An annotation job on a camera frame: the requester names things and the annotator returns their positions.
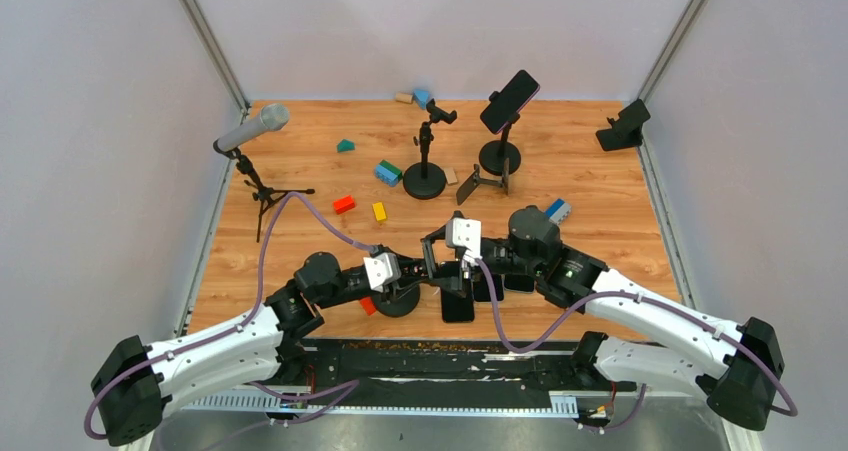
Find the black ball-joint phone stand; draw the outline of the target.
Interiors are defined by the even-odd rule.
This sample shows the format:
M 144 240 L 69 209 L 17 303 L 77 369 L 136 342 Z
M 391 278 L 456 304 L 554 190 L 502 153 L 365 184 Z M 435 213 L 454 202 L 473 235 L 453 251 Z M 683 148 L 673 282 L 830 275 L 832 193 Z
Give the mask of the black ball-joint phone stand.
M 420 286 L 414 285 L 397 292 L 371 294 L 376 310 L 390 318 L 400 318 L 412 313 L 420 302 Z

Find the black stand of phone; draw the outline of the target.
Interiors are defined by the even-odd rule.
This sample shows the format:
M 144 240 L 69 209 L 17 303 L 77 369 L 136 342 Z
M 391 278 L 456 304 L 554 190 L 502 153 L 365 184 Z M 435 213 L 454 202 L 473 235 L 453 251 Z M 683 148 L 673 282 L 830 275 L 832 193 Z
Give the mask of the black stand of phone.
M 429 119 L 421 124 L 418 135 L 413 138 L 420 151 L 420 161 L 407 168 L 402 180 L 406 193 L 418 200 L 438 197 L 447 185 L 443 169 L 429 160 L 430 146 L 434 141 L 432 126 L 440 122 L 452 124 L 457 119 L 456 111 L 446 112 L 434 99 L 426 103 L 425 110 Z

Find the black round pole stand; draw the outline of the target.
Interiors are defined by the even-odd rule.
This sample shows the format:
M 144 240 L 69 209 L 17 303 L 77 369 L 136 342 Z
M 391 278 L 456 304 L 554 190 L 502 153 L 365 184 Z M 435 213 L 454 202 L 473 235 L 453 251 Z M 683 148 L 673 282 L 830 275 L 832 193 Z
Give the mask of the black round pole stand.
M 520 113 L 511 118 L 511 122 L 499 134 L 500 138 L 486 143 L 480 150 L 480 165 L 490 174 L 501 176 L 506 169 L 503 164 L 509 159 L 509 174 L 514 174 L 521 165 L 521 154 L 518 148 L 509 142 L 510 131 L 514 124 L 520 119 Z

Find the purple-edged phone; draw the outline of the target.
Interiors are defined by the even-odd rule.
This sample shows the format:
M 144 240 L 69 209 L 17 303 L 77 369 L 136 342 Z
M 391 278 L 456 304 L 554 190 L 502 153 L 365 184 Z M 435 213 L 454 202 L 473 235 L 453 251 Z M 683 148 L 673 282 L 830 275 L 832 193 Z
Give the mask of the purple-edged phone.
M 492 134 L 499 134 L 540 90 L 539 83 L 526 71 L 519 70 L 510 81 L 489 98 L 480 120 Z

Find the black desk phone stand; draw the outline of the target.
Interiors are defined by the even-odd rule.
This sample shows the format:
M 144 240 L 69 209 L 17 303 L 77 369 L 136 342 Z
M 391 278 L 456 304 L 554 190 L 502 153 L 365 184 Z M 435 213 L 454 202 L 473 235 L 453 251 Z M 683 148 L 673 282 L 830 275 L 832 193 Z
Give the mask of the black desk phone stand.
M 596 138 L 603 151 L 637 148 L 643 145 L 643 125 L 651 118 L 642 99 L 636 99 L 619 113 L 617 118 L 608 118 L 609 127 L 598 130 Z

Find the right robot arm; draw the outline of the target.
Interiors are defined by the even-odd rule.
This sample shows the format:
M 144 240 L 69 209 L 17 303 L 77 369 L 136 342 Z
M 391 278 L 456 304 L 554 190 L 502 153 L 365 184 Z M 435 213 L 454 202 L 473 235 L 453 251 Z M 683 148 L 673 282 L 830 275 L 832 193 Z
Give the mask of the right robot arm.
M 512 344 L 497 320 L 499 339 L 513 353 L 541 346 L 575 313 L 618 323 L 648 338 L 638 344 L 603 332 L 585 333 L 570 363 L 573 379 L 584 388 L 608 380 L 685 393 L 704 400 L 724 420 L 753 431 L 764 430 L 771 413 L 799 413 L 781 382 L 785 362 L 770 323 L 757 317 L 739 323 L 665 298 L 564 244 L 558 225 L 535 206 L 512 213 L 504 239 L 483 237 L 479 221 L 455 212 L 421 240 L 430 276 L 436 274 L 436 241 L 454 251 L 463 275 L 480 273 L 488 286 L 497 274 L 525 276 L 546 301 L 562 308 L 562 315 L 524 347 Z

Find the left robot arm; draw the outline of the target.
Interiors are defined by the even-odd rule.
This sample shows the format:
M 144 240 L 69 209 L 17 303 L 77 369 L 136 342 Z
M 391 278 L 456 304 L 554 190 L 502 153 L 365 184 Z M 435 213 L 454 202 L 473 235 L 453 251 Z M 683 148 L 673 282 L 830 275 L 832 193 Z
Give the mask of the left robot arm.
M 285 286 L 234 318 L 171 340 L 119 341 L 92 379 L 85 432 L 122 446 L 201 397 L 273 376 L 296 383 L 307 360 L 293 347 L 323 325 L 320 309 L 362 298 L 394 304 L 437 274 L 434 259 L 384 247 L 348 269 L 330 253 L 314 253 Z

